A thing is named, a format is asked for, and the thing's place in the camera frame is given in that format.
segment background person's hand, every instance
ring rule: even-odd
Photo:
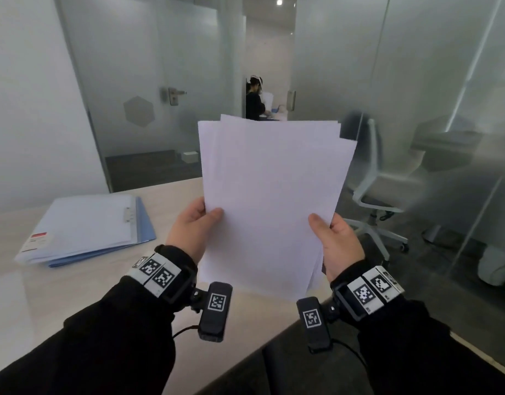
[[[311,230],[324,247],[324,266],[330,283],[348,267],[364,259],[361,242],[338,213],[333,215],[331,225],[315,213],[311,213],[308,220]]]
[[[207,213],[204,198],[195,199],[177,217],[165,245],[177,246],[198,264],[205,253],[209,232],[222,216],[223,209],[216,208]]]

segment light wood tabletop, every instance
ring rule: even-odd
[[[13,262],[47,206],[0,214],[0,370],[57,332],[66,318],[103,297],[141,255],[163,243],[177,214],[203,194],[203,183],[191,179],[126,193],[142,197],[157,239],[53,269]],[[208,284],[198,287],[206,290]],[[331,295],[325,278],[309,295],[321,301]],[[196,325],[199,316],[185,308],[176,314],[172,331]],[[202,341],[196,330],[175,339],[176,364],[164,393],[201,390],[297,320],[294,302],[235,289],[222,343]]]

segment black jacket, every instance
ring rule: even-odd
[[[265,105],[257,92],[249,92],[245,96],[245,119],[260,120],[265,112]]]
[[[185,263],[174,259],[186,254],[170,248],[163,254]],[[365,262],[358,262],[337,280],[366,270]],[[163,300],[125,276],[100,301],[68,318],[61,331],[2,370],[0,394],[159,395],[176,357],[173,319]],[[358,328],[376,394],[505,394],[505,375],[454,341],[421,302],[398,297]]]

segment person in black clothing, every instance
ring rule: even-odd
[[[195,200],[178,216],[160,253],[196,269],[222,217],[222,209],[206,212],[203,198]],[[312,214],[309,225],[323,244],[332,286],[368,270],[357,236],[339,215],[328,225]],[[170,323],[178,309],[124,276],[2,370],[0,394],[159,395],[176,357]],[[376,394],[505,394],[505,375],[454,341],[450,328],[431,318],[421,302],[400,295],[356,326]],[[305,346],[303,341],[295,346]],[[143,367],[144,375],[138,373]]]
[[[260,98],[262,91],[262,78],[251,76],[246,85],[245,119],[260,120],[260,115],[265,114],[265,105]]]

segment gray hexagon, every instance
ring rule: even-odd
[[[156,118],[153,111],[153,104],[142,97],[137,96],[131,98],[123,105],[126,120],[139,127],[148,126]]]

